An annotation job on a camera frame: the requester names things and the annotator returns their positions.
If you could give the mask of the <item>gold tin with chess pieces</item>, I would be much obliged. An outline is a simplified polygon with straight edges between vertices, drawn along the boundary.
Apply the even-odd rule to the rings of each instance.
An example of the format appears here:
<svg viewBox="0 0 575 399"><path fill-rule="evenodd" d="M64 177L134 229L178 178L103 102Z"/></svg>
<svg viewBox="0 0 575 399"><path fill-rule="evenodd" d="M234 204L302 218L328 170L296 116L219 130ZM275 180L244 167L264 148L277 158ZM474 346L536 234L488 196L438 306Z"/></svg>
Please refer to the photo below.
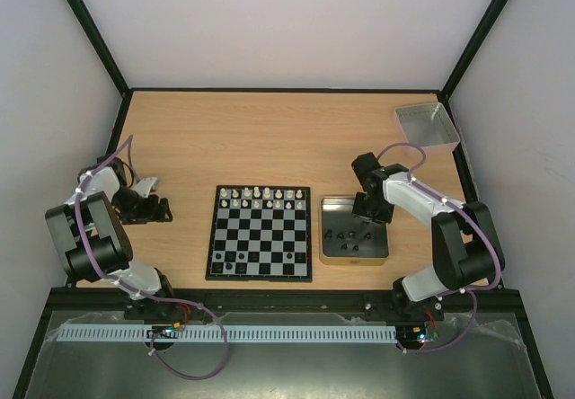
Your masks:
<svg viewBox="0 0 575 399"><path fill-rule="evenodd" d="M340 266L381 266L389 257L388 236L386 224L374 224L355 217L352 214L353 197L325 197L321 200L320 252L319 259L326 265ZM332 230L332 239L324 238L326 232ZM348 239L348 232L356 231L356 238ZM339 240L337 234L343 232L345 239ZM372 234L370 241L364 241L363 235ZM348 245L348 251L341 249ZM357 253L352 251L354 245L359 246Z"/></svg>

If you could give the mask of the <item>folding chess board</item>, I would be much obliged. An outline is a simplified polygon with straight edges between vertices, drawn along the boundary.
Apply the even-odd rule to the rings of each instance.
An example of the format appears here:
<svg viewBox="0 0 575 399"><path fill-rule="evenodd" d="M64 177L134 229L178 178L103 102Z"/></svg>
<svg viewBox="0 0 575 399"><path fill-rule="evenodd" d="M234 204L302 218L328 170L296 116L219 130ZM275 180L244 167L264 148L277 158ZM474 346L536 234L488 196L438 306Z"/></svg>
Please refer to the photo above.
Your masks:
<svg viewBox="0 0 575 399"><path fill-rule="evenodd" d="M226 252L235 252L226 270ZM216 253L223 259L217 260ZM238 259L245 253L244 260ZM293 253L293 260L287 259ZM305 263L296 255L305 254ZM212 263L222 262L222 273ZM238 263L246 263L240 273ZM310 282L313 278L311 191L305 186L218 185L205 279Z"/></svg>

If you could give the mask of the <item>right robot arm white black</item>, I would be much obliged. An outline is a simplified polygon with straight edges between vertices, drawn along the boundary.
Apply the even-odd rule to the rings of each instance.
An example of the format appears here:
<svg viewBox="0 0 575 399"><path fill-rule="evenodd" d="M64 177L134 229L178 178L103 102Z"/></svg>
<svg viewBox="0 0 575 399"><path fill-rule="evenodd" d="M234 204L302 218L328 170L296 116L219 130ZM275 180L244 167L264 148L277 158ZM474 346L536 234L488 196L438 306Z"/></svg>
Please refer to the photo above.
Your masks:
<svg viewBox="0 0 575 399"><path fill-rule="evenodd" d="M354 216L388 225L398 207L431 232L430 266L393 284L392 309L398 317L412 319L427 303L477 289L481 279L490 282L486 290L500 284L505 261L486 205L452 200L401 164L382 166L371 152L359 155L351 168L362 188L354 199Z"/></svg>

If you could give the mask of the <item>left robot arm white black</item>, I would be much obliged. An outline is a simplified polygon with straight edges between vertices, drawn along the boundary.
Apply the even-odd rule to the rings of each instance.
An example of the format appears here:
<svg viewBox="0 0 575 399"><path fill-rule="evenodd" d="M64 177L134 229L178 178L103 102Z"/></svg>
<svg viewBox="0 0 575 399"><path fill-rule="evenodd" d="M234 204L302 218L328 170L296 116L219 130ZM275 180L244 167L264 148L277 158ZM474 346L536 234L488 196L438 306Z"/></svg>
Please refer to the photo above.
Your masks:
<svg viewBox="0 0 575 399"><path fill-rule="evenodd" d="M62 267L73 282L108 282L136 302L173 298L168 279L134 255L125 227L173 220L159 179L138 179L119 159L100 157L78 175L74 194L45 213Z"/></svg>

